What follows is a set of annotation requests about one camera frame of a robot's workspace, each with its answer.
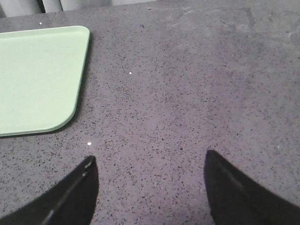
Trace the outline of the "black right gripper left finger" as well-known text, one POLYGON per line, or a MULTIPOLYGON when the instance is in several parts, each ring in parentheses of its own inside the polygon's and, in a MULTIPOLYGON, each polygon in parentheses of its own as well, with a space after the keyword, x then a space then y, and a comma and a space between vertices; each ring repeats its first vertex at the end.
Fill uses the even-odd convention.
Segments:
POLYGON ((2 225, 88 225, 98 196, 98 168, 86 157, 39 198, 1 218, 2 225))

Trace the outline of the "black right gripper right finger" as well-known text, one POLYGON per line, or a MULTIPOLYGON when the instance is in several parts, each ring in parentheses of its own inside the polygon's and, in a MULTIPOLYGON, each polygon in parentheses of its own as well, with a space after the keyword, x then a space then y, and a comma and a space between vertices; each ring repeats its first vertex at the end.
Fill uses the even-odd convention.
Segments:
POLYGON ((204 181, 217 225, 298 225, 300 208, 267 190, 215 150, 208 150, 204 181))

